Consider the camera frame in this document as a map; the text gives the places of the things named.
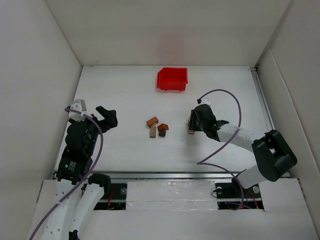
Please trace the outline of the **long light wood block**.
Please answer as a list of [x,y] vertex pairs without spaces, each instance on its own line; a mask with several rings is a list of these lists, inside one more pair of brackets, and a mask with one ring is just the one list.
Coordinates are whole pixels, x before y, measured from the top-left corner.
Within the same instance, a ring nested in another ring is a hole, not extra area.
[[189,135],[194,135],[195,134],[195,130],[193,127],[193,120],[192,118],[189,116],[188,117],[188,130],[187,130]]

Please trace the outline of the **tan short wood block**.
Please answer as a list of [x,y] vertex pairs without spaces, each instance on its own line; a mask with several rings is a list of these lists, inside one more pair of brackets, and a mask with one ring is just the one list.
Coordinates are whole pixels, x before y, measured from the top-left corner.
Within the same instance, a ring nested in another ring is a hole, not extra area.
[[151,126],[150,131],[149,131],[149,137],[150,138],[155,138],[157,136],[157,127],[156,126]]

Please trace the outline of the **red plastic bin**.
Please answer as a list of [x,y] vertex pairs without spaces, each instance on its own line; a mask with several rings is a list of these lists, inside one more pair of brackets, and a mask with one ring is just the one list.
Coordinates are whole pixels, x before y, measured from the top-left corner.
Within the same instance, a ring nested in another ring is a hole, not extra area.
[[188,84],[188,69],[164,67],[157,73],[156,88],[162,91],[185,91]]

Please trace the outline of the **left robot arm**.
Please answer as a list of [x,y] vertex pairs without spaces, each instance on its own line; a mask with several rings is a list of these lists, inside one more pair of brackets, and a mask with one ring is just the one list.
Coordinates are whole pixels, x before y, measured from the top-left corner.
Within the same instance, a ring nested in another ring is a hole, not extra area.
[[98,106],[99,120],[76,104],[65,111],[70,126],[56,172],[54,205],[41,220],[42,240],[78,240],[98,201],[111,193],[110,176],[93,169],[103,150],[103,134],[118,125],[117,112]]

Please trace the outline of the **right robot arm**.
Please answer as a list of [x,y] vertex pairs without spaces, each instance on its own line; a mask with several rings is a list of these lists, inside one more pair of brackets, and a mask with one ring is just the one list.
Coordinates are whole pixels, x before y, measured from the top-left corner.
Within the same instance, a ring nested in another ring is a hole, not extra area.
[[244,189],[265,181],[276,182],[298,163],[279,131],[273,129],[260,136],[226,120],[217,120],[207,104],[200,104],[191,110],[188,128],[205,133],[209,139],[253,153],[256,164],[236,177]]

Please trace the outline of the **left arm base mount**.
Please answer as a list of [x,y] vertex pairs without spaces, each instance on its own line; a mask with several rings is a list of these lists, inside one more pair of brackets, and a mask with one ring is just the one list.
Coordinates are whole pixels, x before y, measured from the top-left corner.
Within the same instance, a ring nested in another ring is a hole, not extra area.
[[94,210],[125,210],[126,209],[126,197],[127,197],[127,184],[126,183],[112,183],[110,189],[105,193],[102,186],[98,184],[86,183],[82,188],[81,196],[85,193],[90,195],[96,193],[104,194],[101,199],[96,203]]

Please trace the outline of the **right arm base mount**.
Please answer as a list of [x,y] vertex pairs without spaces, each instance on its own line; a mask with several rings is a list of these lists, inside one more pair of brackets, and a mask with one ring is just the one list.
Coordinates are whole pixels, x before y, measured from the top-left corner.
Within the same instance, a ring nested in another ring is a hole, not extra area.
[[258,184],[243,190],[233,182],[217,182],[211,196],[217,199],[219,210],[263,210],[261,191]]

